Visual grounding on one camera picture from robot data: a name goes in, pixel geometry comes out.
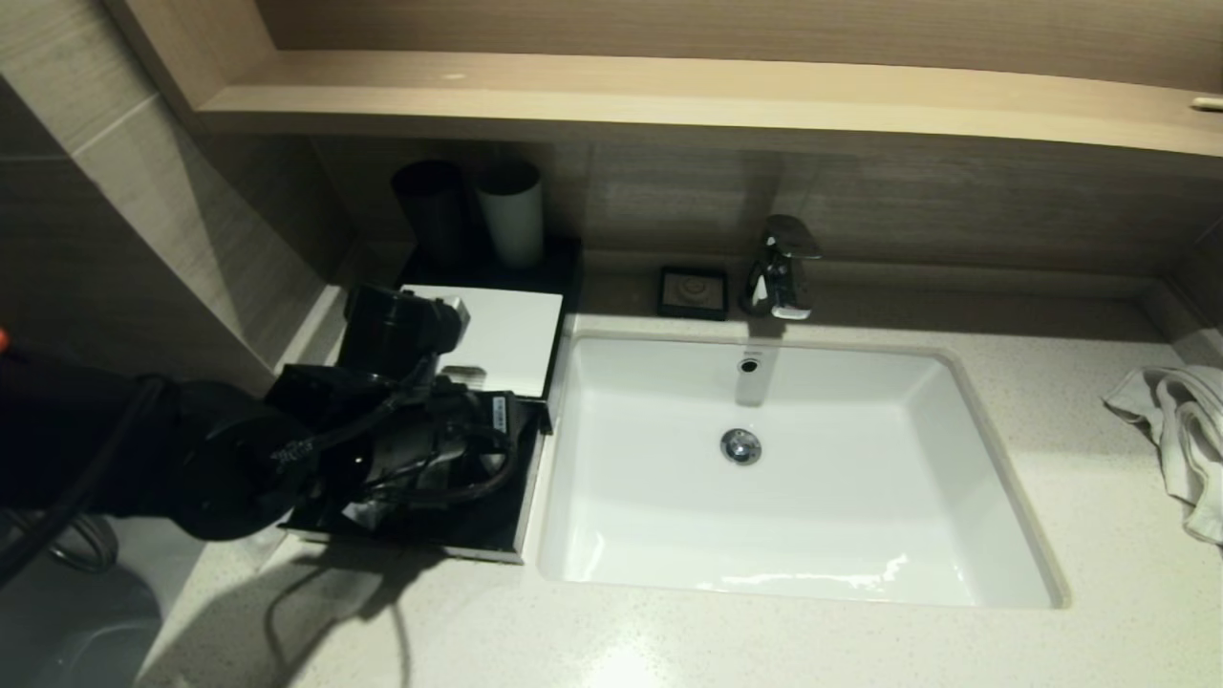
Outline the black glossy tray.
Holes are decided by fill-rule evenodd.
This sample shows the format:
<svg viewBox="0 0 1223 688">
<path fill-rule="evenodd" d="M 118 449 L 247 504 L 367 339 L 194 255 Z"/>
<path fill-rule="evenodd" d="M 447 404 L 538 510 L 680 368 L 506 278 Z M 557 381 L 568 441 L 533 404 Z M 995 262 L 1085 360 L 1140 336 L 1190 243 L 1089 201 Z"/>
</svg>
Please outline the black glossy tray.
<svg viewBox="0 0 1223 688">
<path fill-rule="evenodd" d="M 514 470 L 484 470 L 472 457 L 429 462 L 430 422 L 416 411 L 371 437 L 331 448 L 320 480 L 283 523 L 307 543 L 429 549 L 455 558 L 523 563 L 523 543 L 545 434 L 545 404 L 521 401 L 520 459 Z M 377 500 L 386 518 L 377 532 L 341 514 Z"/>
</svg>

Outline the black cup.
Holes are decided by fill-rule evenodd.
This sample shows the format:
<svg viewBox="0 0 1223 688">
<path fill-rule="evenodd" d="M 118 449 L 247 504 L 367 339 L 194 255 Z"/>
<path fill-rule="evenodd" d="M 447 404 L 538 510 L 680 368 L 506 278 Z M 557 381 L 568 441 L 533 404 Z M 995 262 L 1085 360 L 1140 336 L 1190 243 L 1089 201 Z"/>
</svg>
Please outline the black cup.
<svg viewBox="0 0 1223 688">
<path fill-rule="evenodd" d="M 393 193 L 428 260 L 461 266 L 470 248 L 462 170 L 450 161 L 411 163 L 393 174 Z"/>
</svg>

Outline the white glossy tray surface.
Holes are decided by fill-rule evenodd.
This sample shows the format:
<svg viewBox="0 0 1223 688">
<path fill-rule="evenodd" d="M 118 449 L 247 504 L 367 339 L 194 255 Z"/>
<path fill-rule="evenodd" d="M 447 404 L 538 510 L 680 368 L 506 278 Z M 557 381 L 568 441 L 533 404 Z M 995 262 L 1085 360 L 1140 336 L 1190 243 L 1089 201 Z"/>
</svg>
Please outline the white glossy tray surface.
<svg viewBox="0 0 1223 688">
<path fill-rule="evenodd" d="M 461 343 L 440 357 L 440 373 L 477 391 L 512 392 L 521 398 L 545 396 L 556 330 L 563 321 L 559 293 L 402 286 L 422 299 L 462 306 L 468 317 Z"/>
</svg>

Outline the pale grey cup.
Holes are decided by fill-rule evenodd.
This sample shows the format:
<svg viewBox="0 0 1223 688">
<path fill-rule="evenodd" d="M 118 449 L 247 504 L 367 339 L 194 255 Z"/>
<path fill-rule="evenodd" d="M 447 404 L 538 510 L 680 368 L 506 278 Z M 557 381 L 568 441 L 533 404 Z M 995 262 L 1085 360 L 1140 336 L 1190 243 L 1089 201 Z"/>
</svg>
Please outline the pale grey cup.
<svg viewBox="0 0 1223 688">
<path fill-rule="evenodd" d="M 501 161 L 478 175 L 476 196 L 495 255 L 508 269 L 533 269 L 545 258 L 542 176 L 527 161 Z"/>
</svg>

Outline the black square soap dish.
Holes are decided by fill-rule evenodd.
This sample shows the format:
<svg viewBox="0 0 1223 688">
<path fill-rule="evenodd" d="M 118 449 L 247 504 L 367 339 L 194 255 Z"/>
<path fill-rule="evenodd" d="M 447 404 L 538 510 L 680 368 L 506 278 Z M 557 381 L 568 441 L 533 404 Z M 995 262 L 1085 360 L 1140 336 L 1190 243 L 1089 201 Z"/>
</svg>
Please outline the black square soap dish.
<svg viewBox="0 0 1223 688">
<path fill-rule="evenodd" d="M 720 269 L 660 266 L 656 313 L 673 319 L 726 321 L 726 273 Z"/>
</svg>

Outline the chrome faucet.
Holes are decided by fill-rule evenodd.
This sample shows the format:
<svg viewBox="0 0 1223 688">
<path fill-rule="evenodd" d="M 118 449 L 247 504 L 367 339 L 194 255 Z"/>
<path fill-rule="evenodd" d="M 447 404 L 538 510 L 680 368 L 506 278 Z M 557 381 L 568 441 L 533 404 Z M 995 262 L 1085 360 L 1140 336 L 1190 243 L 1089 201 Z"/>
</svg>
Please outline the chrome faucet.
<svg viewBox="0 0 1223 688">
<path fill-rule="evenodd" d="M 740 308 L 750 317 L 805 321 L 812 310 L 805 263 L 822 257 L 804 221 L 794 215 L 769 215 L 740 292 Z"/>
</svg>

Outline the white ceramic sink basin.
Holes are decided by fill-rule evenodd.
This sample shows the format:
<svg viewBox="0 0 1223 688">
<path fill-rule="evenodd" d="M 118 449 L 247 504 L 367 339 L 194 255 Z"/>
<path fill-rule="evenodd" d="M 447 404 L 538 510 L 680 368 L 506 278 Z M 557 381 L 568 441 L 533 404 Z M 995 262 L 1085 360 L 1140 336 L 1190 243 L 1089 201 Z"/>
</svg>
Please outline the white ceramic sink basin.
<svg viewBox="0 0 1223 688">
<path fill-rule="evenodd" d="M 751 466 L 719 440 L 746 428 Z M 553 580 L 951 607 L 1064 606 L 950 358 L 577 339 L 539 569 Z"/>
</svg>

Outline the light wooden shelf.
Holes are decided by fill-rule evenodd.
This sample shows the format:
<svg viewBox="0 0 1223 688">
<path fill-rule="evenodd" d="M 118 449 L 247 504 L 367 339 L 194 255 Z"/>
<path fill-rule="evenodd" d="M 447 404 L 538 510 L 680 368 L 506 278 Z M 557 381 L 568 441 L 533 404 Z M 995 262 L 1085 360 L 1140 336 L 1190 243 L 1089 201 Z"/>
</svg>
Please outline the light wooden shelf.
<svg viewBox="0 0 1223 688">
<path fill-rule="evenodd" d="M 281 51 L 198 106 L 215 131 L 795 145 L 823 131 L 1223 158 L 1200 92 L 936 67 L 547 54 Z"/>
</svg>

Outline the grey round bin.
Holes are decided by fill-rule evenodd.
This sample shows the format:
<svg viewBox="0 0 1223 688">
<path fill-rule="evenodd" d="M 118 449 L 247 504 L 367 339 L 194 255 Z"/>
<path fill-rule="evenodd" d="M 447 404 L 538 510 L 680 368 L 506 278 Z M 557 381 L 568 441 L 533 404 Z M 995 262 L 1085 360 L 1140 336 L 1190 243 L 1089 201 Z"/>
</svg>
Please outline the grey round bin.
<svg viewBox="0 0 1223 688">
<path fill-rule="evenodd" d="M 130 569 L 38 563 L 0 591 L 0 688 L 132 688 L 161 620 Z"/>
</svg>

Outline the crumpled white towel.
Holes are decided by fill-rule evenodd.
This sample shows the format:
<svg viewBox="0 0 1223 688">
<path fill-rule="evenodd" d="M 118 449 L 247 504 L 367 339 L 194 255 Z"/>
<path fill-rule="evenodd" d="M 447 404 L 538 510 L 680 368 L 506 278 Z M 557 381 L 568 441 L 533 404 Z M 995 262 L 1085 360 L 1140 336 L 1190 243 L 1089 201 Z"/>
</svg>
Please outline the crumpled white towel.
<svg viewBox="0 0 1223 688">
<path fill-rule="evenodd" d="M 1104 406 L 1156 445 L 1166 492 L 1184 507 L 1183 529 L 1223 549 L 1223 369 L 1135 369 Z"/>
</svg>

